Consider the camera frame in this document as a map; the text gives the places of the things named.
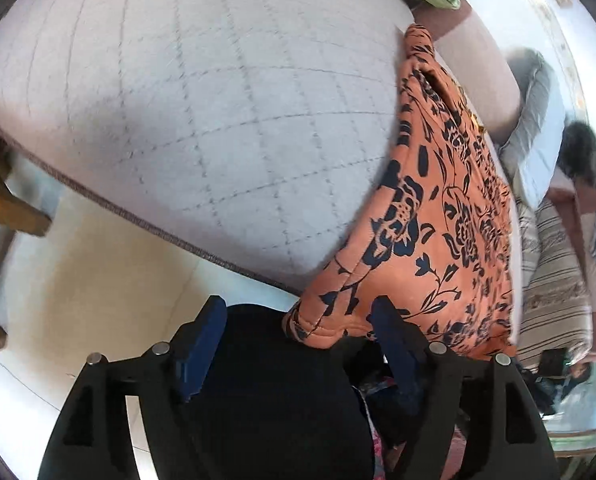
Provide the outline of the pink bolster cushion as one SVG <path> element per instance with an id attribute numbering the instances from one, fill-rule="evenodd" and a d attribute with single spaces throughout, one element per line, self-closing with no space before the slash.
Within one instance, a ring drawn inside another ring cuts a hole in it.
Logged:
<path id="1" fill-rule="evenodd" d="M 420 3 L 415 21 L 432 36 L 435 50 L 463 87 L 491 139 L 502 145 L 517 125 L 522 96 L 503 52 L 466 0 L 456 10 Z"/>

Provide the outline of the orange floral garment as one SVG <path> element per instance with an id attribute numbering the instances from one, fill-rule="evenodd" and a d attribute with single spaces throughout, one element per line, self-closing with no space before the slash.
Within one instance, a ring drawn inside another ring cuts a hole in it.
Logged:
<path id="1" fill-rule="evenodd" d="M 403 47 L 399 132 L 383 177 L 285 331 L 319 349 L 371 337 L 371 306 L 383 299 L 461 356 L 514 354 L 510 188 L 428 30 L 409 26 Z"/>

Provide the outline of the striped floral cushion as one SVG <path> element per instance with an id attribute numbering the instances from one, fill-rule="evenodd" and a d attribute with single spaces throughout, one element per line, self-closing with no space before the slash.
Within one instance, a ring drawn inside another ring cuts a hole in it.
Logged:
<path id="1" fill-rule="evenodd" d="M 529 370 L 539 366 L 548 350 L 564 350 L 577 363 L 593 342 L 591 299 L 562 218 L 547 198 L 536 215 L 540 255 L 522 293 L 517 342 L 517 359 Z"/>

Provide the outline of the light blue pillow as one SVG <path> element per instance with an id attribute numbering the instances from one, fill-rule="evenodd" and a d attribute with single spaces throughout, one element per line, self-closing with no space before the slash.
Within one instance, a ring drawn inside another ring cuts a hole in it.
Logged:
<path id="1" fill-rule="evenodd" d="M 507 64 L 522 94 L 522 108 L 516 127 L 499 149 L 499 158 L 515 197 L 537 209 L 556 168 L 565 105 L 555 70 L 540 52 L 519 49 Z"/>

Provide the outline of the quilted pink mattress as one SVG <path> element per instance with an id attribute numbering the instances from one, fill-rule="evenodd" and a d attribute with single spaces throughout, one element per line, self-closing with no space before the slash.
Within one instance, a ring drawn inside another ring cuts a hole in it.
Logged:
<path id="1" fill-rule="evenodd" d="M 307 286 L 406 138 L 413 0 L 0 0 L 0 134 L 227 269 Z"/>

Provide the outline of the dark fuzzy garment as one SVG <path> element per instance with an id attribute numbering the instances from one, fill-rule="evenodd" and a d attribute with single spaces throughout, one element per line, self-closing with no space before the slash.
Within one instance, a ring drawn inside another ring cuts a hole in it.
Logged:
<path id="1" fill-rule="evenodd" d="M 571 122 L 565 127 L 557 166 L 571 180 L 596 188 L 596 135 L 586 122 Z"/>

